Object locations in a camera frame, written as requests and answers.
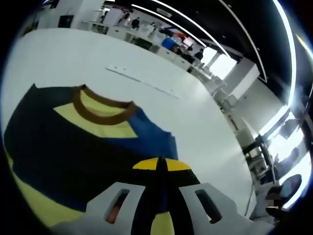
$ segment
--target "brown collar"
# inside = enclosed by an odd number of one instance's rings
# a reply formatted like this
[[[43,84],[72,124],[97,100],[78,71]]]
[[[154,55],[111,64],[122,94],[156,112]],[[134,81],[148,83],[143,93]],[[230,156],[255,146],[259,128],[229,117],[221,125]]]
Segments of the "brown collar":
[[[111,117],[101,117],[98,116],[91,111],[89,111],[82,103],[80,95],[81,91],[84,91],[84,93],[89,96],[90,98],[98,101],[99,103],[111,106],[111,107],[117,107],[117,108],[123,108],[125,109],[123,112],[111,116]],[[101,125],[116,125],[119,123],[122,123],[126,120],[128,120],[132,115],[135,114],[138,107],[135,105],[134,102],[121,102],[116,101],[108,98],[104,98],[96,93],[94,93],[92,90],[90,90],[86,85],[82,85],[79,87],[75,87],[74,91],[74,97],[73,97],[73,105],[76,109],[77,113],[82,116],[83,118]]]

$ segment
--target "navy and yellow t-shirt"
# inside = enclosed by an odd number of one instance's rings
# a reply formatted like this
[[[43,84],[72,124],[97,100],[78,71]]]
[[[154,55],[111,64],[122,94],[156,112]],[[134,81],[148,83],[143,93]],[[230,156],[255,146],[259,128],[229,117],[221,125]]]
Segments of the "navy and yellow t-shirt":
[[[15,109],[4,133],[13,175],[48,226],[80,216],[115,182],[134,183],[134,165],[177,160],[175,138],[133,102],[101,97],[86,86],[36,88]]]

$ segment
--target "white cabinet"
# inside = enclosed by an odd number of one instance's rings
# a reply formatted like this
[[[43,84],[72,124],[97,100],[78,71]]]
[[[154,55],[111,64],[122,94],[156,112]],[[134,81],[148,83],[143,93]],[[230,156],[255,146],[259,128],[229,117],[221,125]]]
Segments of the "white cabinet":
[[[160,47],[156,54],[171,62],[177,57],[174,52],[164,47]]]
[[[186,61],[185,59],[181,58],[180,56],[177,56],[174,59],[173,63],[175,65],[177,65],[178,67],[182,68],[183,70],[188,70],[189,67],[191,66],[191,64],[188,61]]]
[[[120,40],[125,40],[126,32],[127,32],[126,30],[124,30],[120,27],[109,27],[107,35],[114,37],[114,38],[118,38]]]

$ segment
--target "white table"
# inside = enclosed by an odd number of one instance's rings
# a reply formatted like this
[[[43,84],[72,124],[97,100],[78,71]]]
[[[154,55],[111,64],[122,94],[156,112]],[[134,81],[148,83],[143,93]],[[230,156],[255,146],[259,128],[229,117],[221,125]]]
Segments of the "white table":
[[[160,92],[106,69],[124,66]],[[106,35],[66,28],[40,29],[19,39],[8,61],[1,92],[4,131],[18,102],[38,87],[87,84],[103,96],[133,100],[146,115],[176,137],[179,159],[198,179],[209,182],[245,214],[252,179],[241,148],[203,84],[172,63],[135,45]],[[254,192],[248,215],[256,204]]]

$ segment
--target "black ceiling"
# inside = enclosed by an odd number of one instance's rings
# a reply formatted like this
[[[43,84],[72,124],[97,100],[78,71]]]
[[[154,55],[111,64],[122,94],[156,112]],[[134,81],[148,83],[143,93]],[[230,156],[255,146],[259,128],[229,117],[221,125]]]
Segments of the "black ceiling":
[[[193,19],[205,28],[220,44],[241,52],[244,57],[255,62],[261,72],[260,76],[264,77],[248,37],[235,18],[218,0],[193,0],[185,1],[185,3],[176,0],[162,0],[162,2]],[[283,92],[281,82],[287,86],[291,83],[291,55],[286,30],[273,1],[224,0],[224,2],[231,5],[232,11],[243,23],[256,47],[259,48],[259,54],[268,77],[268,87],[283,99],[286,95]],[[300,71],[298,73],[299,77],[297,77],[297,84],[302,85],[305,88],[304,90],[308,92],[310,90],[308,87],[312,83],[311,66],[295,33],[304,36],[304,32],[306,32],[308,36],[311,35],[312,28],[310,27],[312,27],[312,24],[308,21],[310,18],[307,15],[311,14],[309,9],[312,10],[313,7],[309,3],[311,1],[306,0],[281,0],[280,2],[291,22],[297,49],[297,60],[301,62],[298,63]],[[161,8],[172,14],[171,20],[186,28],[198,38],[210,40],[207,35],[188,20],[151,0],[116,0],[115,4],[128,7],[131,7],[131,4],[136,4],[152,11],[156,11],[156,8]]]

